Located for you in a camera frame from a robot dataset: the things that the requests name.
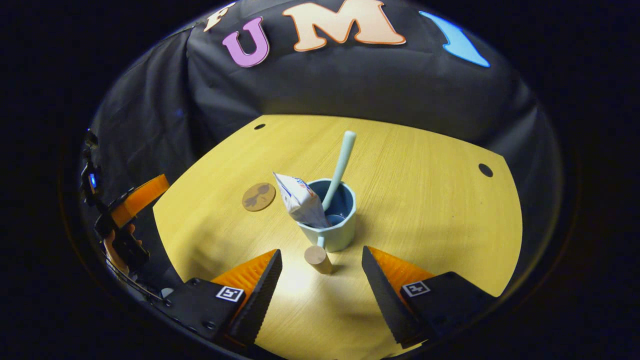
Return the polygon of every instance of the wooden table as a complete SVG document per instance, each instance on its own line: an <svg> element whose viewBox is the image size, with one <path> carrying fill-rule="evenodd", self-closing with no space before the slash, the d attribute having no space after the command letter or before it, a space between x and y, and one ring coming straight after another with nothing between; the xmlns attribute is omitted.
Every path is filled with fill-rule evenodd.
<svg viewBox="0 0 640 360"><path fill-rule="evenodd" d="M254 184L272 171L331 177L346 130L358 134L343 181L356 193L356 236L321 275L310 242L280 199L249 212ZM479 170L488 165L493 176ZM434 274L455 271L493 296L520 253L522 216L504 158L412 127L362 119L265 115L195 163L154 206L157 228L183 280L213 279L271 249L283 269L256 344L288 359L372 359L402 352L360 264L371 245Z"/></svg>

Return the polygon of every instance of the pink letter u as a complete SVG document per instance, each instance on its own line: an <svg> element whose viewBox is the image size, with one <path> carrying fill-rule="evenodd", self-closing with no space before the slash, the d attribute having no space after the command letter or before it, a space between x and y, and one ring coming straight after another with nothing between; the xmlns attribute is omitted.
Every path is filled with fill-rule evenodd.
<svg viewBox="0 0 640 360"><path fill-rule="evenodd" d="M240 46L238 42L238 31L229 34L229 36L222 41L222 44L227 47L229 54L231 54L236 64L242 67L252 67L267 58L269 54L269 42L267 41L267 36L264 34L264 30L262 30L261 22L262 17L257 17L243 26L243 29L249 31L253 42L255 42L255 51L253 54L247 54L242 50L242 46Z"/></svg>

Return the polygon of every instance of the blue cup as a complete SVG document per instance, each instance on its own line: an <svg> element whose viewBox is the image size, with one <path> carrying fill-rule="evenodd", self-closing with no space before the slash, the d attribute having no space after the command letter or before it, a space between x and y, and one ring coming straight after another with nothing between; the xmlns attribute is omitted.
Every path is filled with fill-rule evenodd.
<svg viewBox="0 0 640 360"><path fill-rule="evenodd" d="M310 182L309 187L324 200L329 190L331 179L320 179ZM324 215L331 223L331 227L316 229L298 222L298 226L305 233L311 244L324 247L327 252L336 252L345 249L353 241L356 231L356 194L345 183L338 185L331 205Z"/></svg>

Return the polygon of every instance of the spoon handle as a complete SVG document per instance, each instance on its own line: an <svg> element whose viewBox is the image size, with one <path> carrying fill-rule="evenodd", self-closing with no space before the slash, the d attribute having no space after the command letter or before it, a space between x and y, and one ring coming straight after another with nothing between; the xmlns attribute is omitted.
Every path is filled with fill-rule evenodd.
<svg viewBox="0 0 640 360"><path fill-rule="evenodd" d="M329 208L331 200L333 199L333 194L335 194L338 185L340 185L340 180L342 180L342 175L344 174L345 169L347 169L351 150L353 149L353 143L355 143L355 141L356 133L353 131L346 131L344 133L344 138L342 138L342 148L340 149L340 157L338 158L338 163L335 166L333 179L331 179L329 190L327 190L326 195L324 196L324 201L322 201L322 209L324 211Z"/></svg>

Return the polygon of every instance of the round coaster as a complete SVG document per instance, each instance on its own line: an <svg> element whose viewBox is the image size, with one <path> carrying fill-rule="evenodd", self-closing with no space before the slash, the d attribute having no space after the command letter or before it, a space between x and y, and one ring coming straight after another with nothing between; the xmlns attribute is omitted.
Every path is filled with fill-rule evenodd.
<svg viewBox="0 0 640 360"><path fill-rule="evenodd" d="M276 197L276 188L269 183L255 184L242 196L242 206L249 211L260 211L271 205Z"/></svg>

